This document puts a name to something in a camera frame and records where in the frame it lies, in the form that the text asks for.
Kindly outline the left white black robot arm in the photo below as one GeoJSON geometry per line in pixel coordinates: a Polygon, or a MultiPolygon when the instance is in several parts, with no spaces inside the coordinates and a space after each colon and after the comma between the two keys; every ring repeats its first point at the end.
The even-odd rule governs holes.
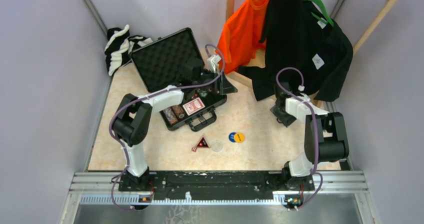
{"type": "Polygon", "coordinates": [[[126,166],[123,173],[136,190],[144,191],[150,184],[142,142],[148,134],[152,115],[166,110],[173,112],[173,107],[180,107],[184,117],[175,112],[172,117],[177,122],[190,123],[192,117],[213,109],[219,99],[237,93],[238,89],[226,78],[224,68],[218,65],[224,61],[221,53],[210,55],[207,62],[211,69],[200,74],[192,85],[168,85],[144,96],[124,96],[109,123],[109,133],[124,150],[126,166]]]}

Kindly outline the black poker set case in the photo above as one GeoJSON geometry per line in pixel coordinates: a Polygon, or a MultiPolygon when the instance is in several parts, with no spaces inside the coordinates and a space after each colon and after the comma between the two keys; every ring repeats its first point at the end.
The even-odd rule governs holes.
{"type": "MultiPolygon", "coordinates": [[[[183,65],[190,58],[199,58],[203,61],[193,31],[189,27],[133,50],[130,57],[150,93],[157,92],[169,85],[182,86],[180,74],[182,74],[183,65]]],[[[215,109],[226,101],[227,96],[219,99],[213,105],[213,109],[201,112],[192,117],[191,122],[186,123],[177,122],[169,125],[164,112],[159,112],[159,114],[170,131],[188,125],[193,132],[198,132],[217,120],[215,109]]]]}

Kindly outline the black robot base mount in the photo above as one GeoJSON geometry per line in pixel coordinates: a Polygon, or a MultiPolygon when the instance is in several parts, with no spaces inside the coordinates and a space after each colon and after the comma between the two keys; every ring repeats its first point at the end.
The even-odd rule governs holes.
{"type": "Polygon", "coordinates": [[[194,201],[270,200],[277,191],[314,191],[311,175],[291,178],[279,171],[150,171],[140,181],[124,174],[121,192],[148,192],[153,199],[182,200],[189,193],[194,201]]]}

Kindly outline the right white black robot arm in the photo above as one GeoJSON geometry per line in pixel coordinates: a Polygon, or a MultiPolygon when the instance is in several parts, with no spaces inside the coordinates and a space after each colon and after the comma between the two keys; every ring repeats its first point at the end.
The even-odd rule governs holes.
{"type": "Polygon", "coordinates": [[[329,112],[311,102],[308,95],[291,92],[288,83],[274,86],[275,105],[270,111],[277,122],[289,127],[295,121],[305,124],[304,151],[284,165],[281,183],[287,190],[295,190],[303,177],[318,169],[321,163],[333,163],[349,155],[349,144],[344,116],[329,112]]]}

